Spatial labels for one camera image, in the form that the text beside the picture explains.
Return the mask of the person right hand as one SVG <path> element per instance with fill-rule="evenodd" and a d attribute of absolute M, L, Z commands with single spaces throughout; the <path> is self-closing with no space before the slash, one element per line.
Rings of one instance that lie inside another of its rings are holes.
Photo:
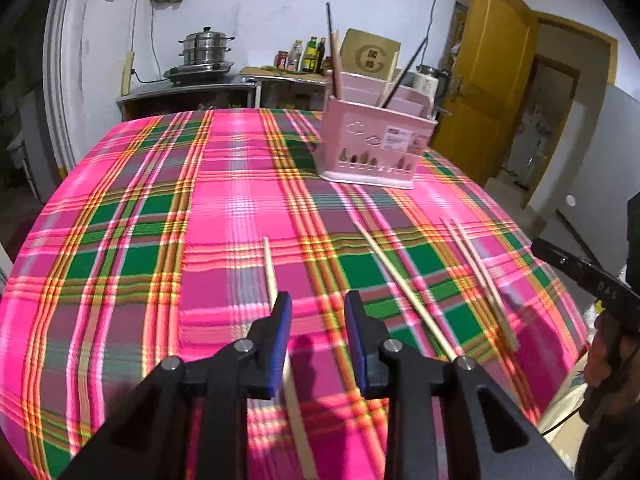
<path fill-rule="evenodd" d="M 613 354 L 612 342 L 606 342 L 604 329 L 612 324 L 615 318 L 603 310 L 597 317 L 594 327 L 596 334 L 593 337 L 591 347 L 588 352 L 587 364 L 585 367 L 586 383 L 590 387 L 599 387 L 605 379 L 613 374 L 613 367 L 608 362 L 608 358 Z M 637 338 L 623 336 L 618 346 L 618 352 L 623 364 L 629 365 L 628 377 L 622 387 L 622 393 L 629 393 L 633 398 L 639 396 L 639 341 Z"/>

